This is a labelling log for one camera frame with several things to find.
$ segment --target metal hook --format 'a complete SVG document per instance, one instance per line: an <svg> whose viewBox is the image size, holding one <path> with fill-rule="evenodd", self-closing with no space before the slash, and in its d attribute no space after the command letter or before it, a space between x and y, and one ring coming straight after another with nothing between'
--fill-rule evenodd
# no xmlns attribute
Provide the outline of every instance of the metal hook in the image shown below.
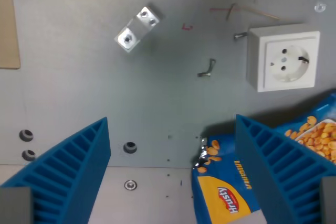
<svg viewBox="0 0 336 224"><path fill-rule="evenodd" d="M202 73L198 73L197 76L198 77L211 76L211 72L214 69L215 64L216 64L216 60L215 59L210 59L210 65L209 65L208 71L202 72Z"/></svg>

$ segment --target bolt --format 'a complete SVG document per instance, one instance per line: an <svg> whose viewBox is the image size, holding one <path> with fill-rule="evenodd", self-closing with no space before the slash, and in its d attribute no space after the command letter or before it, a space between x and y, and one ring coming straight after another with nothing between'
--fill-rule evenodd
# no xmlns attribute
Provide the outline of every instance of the bolt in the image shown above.
<svg viewBox="0 0 336 224"><path fill-rule="evenodd" d="M238 40L238 39L241 39L241 38L244 38L244 37L247 37L247 36L248 36L247 32L240 33L240 34L234 34L233 35L233 39L234 40Z"/></svg>

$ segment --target yellow label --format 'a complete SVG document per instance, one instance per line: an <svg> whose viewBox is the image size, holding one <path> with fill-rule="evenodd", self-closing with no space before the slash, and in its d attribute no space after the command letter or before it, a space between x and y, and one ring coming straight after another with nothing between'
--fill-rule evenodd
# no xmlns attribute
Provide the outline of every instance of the yellow label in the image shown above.
<svg viewBox="0 0 336 224"><path fill-rule="evenodd" d="M211 176L199 176L198 182L212 224L225 224L251 213L246 201L230 184Z"/></svg>

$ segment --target grommet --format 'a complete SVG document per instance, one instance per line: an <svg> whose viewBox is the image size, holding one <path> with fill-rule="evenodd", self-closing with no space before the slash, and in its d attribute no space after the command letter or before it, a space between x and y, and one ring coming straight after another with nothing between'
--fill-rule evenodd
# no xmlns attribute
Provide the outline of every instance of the grommet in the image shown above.
<svg viewBox="0 0 336 224"><path fill-rule="evenodd" d="M25 161L34 161L35 160L35 152L31 150L26 150L22 152L22 157Z"/></svg>
<svg viewBox="0 0 336 224"><path fill-rule="evenodd" d="M34 135L30 130L21 130L19 133L19 137L22 141L30 142L34 139Z"/></svg>
<svg viewBox="0 0 336 224"><path fill-rule="evenodd" d="M123 149L124 149L124 152L129 153L129 154L133 154L134 152L137 151L138 148L137 148L135 143L127 142L127 143L124 144Z"/></svg>
<svg viewBox="0 0 336 224"><path fill-rule="evenodd" d="M124 187L128 191L133 191L138 187L138 185L134 180L127 180L124 184Z"/></svg>

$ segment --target metal pin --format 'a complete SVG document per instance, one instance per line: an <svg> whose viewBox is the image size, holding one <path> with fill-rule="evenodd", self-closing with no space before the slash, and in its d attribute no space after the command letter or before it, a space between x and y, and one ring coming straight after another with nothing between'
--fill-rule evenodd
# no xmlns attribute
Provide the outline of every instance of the metal pin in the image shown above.
<svg viewBox="0 0 336 224"><path fill-rule="evenodd" d="M303 56L300 56L300 57L299 57L299 60L302 60L302 62L305 63L305 64L308 64L308 63L309 63L309 60L306 59L306 58L303 57Z"/></svg>
<svg viewBox="0 0 336 224"><path fill-rule="evenodd" d="M216 64L216 60L215 59L210 59L210 65L209 65L208 71L202 72L202 73L198 73L197 76L198 77L211 76L211 72L214 69L215 64Z"/></svg>
<svg viewBox="0 0 336 224"><path fill-rule="evenodd" d="M244 37L247 37L247 36L248 36L247 32L240 33L240 34L234 34L233 35L233 39L234 40L238 40L238 39L241 39L241 38L244 38Z"/></svg>

